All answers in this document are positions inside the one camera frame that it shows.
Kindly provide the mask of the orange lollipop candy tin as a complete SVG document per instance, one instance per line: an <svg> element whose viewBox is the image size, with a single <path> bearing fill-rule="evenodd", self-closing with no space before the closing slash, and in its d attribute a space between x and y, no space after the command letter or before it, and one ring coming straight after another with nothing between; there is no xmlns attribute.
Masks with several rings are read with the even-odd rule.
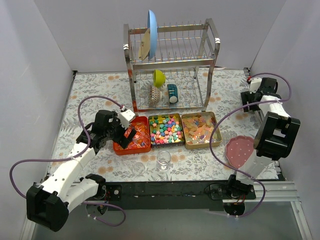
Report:
<svg viewBox="0 0 320 240"><path fill-rule="evenodd" d="M132 155L147 153L151 150L151 137L149 123L146 116L137 116L131 123L129 129L125 132L125 137L128 137L132 131L132 128L136 130L132 142L126 149L123 149L119 144L113 143L113 150L116 155Z"/></svg>

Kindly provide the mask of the star candy tin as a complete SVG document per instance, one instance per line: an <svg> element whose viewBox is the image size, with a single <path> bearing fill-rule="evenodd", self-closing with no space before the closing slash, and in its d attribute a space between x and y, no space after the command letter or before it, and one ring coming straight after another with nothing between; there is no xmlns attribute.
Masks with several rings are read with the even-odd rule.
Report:
<svg viewBox="0 0 320 240"><path fill-rule="evenodd" d="M148 124L150 144L153 149L185 144L182 120L178 113L150 115Z"/></svg>

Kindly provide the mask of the gold tin of candies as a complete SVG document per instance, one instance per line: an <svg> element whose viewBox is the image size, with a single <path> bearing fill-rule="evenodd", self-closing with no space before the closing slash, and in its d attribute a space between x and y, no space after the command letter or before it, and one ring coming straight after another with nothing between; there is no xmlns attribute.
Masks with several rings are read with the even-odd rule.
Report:
<svg viewBox="0 0 320 240"><path fill-rule="evenodd" d="M222 142L220 130L217 129L212 137L211 134L217 123L216 116L212 111L188 113L181 116L182 128L187 150L217 147Z"/></svg>

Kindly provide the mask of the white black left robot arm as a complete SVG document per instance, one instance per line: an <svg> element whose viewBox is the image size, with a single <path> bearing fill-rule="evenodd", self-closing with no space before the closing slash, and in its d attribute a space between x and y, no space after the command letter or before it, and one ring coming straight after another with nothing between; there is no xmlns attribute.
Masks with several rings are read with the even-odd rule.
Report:
<svg viewBox="0 0 320 240"><path fill-rule="evenodd" d="M89 174L73 185L83 168L95 158L108 141L127 148L132 142L135 129L125 135L136 115L129 109L120 113L99 110L94 122L84 126L76 139L68 160L40 186L32 186L26 193L27 218L53 232L59 231L69 214L85 200L101 200L106 196L106 180L97 174Z"/></svg>

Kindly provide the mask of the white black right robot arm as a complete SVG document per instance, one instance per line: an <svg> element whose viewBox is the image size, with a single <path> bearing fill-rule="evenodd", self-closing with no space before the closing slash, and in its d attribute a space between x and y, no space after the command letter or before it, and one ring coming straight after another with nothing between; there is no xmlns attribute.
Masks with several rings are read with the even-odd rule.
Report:
<svg viewBox="0 0 320 240"><path fill-rule="evenodd" d="M283 108L275 78L252 77L248 84L249 90L241 93L244 111L261 112L263 121L255 138L240 135L226 145L226 158L237 169L226 186L232 199L252 192L254 179L272 162L290 154L301 125Z"/></svg>

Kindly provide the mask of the metal scoop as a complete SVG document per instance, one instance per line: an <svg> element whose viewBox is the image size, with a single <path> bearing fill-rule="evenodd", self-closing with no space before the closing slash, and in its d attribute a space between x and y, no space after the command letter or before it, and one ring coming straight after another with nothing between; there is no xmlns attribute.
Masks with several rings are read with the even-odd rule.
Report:
<svg viewBox="0 0 320 240"><path fill-rule="evenodd" d="M263 115L262 111L261 110L257 110L257 111L254 112L254 114L255 114L255 116L256 116L256 118L258 120L258 123L261 125L263 120L264 120L264 115Z"/></svg>

